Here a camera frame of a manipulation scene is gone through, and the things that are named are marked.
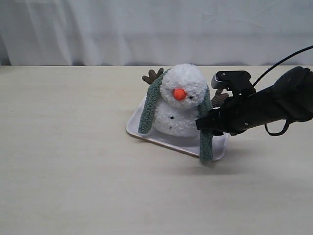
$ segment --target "white fluffy snowman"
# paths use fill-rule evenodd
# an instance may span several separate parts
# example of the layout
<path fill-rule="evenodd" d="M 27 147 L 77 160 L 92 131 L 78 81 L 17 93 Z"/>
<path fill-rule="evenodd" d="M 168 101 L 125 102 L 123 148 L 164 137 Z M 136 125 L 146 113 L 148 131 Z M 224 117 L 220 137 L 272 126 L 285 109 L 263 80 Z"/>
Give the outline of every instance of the white fluffy snowman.
<path fill-rule="evenodd" d="M 206 79 L 191 64 L 180 64 L 165 71 L 149 87 L 139 132 L 151 127 L 176 137 L 199 134 L 195 120 L 212 108 Z"/>

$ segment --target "black cable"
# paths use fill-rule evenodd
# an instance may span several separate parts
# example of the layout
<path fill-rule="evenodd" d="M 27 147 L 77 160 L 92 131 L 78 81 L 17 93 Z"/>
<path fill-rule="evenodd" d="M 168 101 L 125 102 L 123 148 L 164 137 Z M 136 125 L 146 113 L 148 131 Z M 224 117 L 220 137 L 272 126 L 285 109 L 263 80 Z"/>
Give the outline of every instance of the black cable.
<path fill-rule="evenodd" d="M 282 59 L 281 61 L 277 62 L 275 65 L 273 65 L 272 67 L 270 67 L 267 71 L 265 71 L 254 83 L 253 83 L 253 87 L 255 87 L 255 85 L 268 73 L 270 72 L 271 70 L 273 70 L 275 67 L 277 67 L 278 65 L 280 65 L 281 63 L 285 62 L 286 60 L 289 60 L 290 58 L 294 57 L 295 55 L 297 54 L 300 54 L 304 51 L 307 51 L 307 50 L 310 50 L 310 49 L 313 49 L 313 45 L 310 46 L 310 47 L 306 47 L 302 50 L 299 50 L 293 54 L 291 54 L 290 56 L 286 57 L 285 59 Z"/>

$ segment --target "plastic tray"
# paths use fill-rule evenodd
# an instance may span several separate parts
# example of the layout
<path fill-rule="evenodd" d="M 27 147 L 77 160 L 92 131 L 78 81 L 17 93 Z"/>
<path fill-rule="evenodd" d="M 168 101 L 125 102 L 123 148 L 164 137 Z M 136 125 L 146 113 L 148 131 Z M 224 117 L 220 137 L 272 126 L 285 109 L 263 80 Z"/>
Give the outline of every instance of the plastic tray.
<path fill-rule="evenodd" d="M 137 107 L 129 121 L 127 122 L 126 130 L 127 132 L 135 137 L 147 142 L 151 142 L 162 147 L 170 148 L 172 150 L 182 152 L 184 154 L 191 155 L 193 157 L 199 157 L 200 141 L 199 136 L 196 137 L 175 137 L 157 131 L 152 128 L 151 131 L 142 135 L 138 133 L 138 127 L 140 122 L 140 116 L 144 108 L 146 97 L 143 98 L 140 105 Z M 229 139 L 229 134 L 224 133 L 223 136 L 213 137 L 213 160 L 220 160 L 226 152 L 227 142 Z"/>

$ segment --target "brown antler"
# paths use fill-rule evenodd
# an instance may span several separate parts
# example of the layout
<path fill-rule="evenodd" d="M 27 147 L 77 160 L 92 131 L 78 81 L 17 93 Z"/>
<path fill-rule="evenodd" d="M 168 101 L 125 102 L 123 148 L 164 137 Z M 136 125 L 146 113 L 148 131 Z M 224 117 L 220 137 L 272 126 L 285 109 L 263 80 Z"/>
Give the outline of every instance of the brown antler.
<path fill-rule="evenodd" d="M 224 101 L 229 97 L 228 93 L 222 94 L 223 89 L 217 89 L 214 97 L 211 99 L 213 108 L 220 107 Z"/>
<path fill-rule="evenodd" d="M 149 70 L 148 76 L 142 76 L 142 80 L 151 85 L 158 77 L 160 77 L 164 72 L 164 68 L 160 68 L 156 73 L 154 70 Z"/>

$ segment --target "orange pom-pom nose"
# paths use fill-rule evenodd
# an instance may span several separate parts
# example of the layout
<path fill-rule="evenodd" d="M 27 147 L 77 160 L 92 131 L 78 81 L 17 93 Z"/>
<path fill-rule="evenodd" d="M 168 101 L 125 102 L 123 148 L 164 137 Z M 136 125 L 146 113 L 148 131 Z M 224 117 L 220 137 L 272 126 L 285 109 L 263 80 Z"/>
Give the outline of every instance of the orange pom-pom nose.
<path fill-rule="evenodd" d="M 183 89 L 174 89 L 173 96 L 176 100 L 183 100 L 186 97 L 186 92 Z"/>

